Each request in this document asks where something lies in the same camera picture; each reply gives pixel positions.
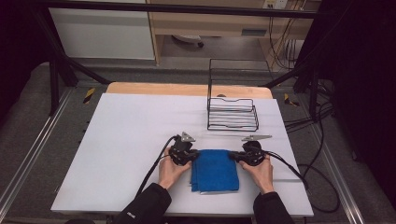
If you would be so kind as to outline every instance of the folded blue towel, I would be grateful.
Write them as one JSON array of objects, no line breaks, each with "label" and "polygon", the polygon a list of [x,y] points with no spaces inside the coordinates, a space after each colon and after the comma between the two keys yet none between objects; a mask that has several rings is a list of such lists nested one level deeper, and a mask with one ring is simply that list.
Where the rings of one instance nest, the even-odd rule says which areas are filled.
[{"label": "folded blue towel", "polygon": [[239,190],[235,161],[228,157],[228,150],[204,149],[192,163],[192,191]]}]

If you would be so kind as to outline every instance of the white tabletop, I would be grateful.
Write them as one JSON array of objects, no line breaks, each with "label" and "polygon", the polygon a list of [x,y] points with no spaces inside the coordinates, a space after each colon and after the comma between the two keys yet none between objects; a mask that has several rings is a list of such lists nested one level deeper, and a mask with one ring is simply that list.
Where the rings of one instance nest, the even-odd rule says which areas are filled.
[{"label": "white tabletop", "polygon": [[[296,166],[276,100],[254,99],[260,129],[271,134],[261,140]],[[211,132],[206,129],[206,97],[105,93],[93,114],[52,211],[70,213],[120,212],[135,196],[144,176],[165,142],[186,132],[196,138],[192,148],[243,150],[247,132]],[[287,166],[272,159],[275,188],[292,216],[313,216],[304,185]],[[188,171],[170,189],[169,216],[251,216],[259,193],[250,176],[239,165],[240,189],[233,193],[191,192]],[[148,181],[158,180],[158,169]]]}]

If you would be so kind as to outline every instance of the black jacket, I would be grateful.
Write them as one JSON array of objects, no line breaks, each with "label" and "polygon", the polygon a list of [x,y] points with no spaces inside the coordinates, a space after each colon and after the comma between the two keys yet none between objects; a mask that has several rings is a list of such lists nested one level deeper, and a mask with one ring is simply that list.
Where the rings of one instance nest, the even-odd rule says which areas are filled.
[{"label": "black jacket", "polygon": [[[153,183],[128,204],[113,223],[160,223],[171,202],[168,191]],[[259,194],[254,201],[253,211],[258,224],[294,223],[276,192]]]}]

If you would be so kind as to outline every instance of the aluminum rail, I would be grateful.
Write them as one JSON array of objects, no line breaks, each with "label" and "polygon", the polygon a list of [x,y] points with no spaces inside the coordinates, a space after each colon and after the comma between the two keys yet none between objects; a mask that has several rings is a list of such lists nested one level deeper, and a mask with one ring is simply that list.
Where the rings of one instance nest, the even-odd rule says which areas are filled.
[{"label": "aluminum rail", "polygon": [[192,14],[235,15],[253,17],[278,17],[298,19],[318,19],[335,16],[334,13],[316,11],[246,8],[246,7],[206,7],[188,5],[166,4],[139,4],[139,3],[115,3],[115,2],[91,2],[91,1],[66,1],[66,0],[35,0],[31,3],[52,8],[73,8],[114,11],[142,11],[142,12],[172,12]]}]

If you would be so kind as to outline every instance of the hand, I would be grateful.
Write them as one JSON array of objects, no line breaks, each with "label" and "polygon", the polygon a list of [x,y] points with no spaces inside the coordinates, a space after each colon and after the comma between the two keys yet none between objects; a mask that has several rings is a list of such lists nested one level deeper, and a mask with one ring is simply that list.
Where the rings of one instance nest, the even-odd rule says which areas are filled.
[{"label": "hand", "polygon": [[257,166],[250,166],[244,161],[240,161],[242,169],[248,171],[262,194],[274,191],[273,170],[270,156],[266,155],[265,159]]},{"label": "hand", "polygon": [[160,181],[159,185],[164,189],[170,189],[180,178],[180,176],[191,168],[191,161],[184,166],[176,165],[169,157],[169,147],[163,153],[165,158],[160,162]]}]

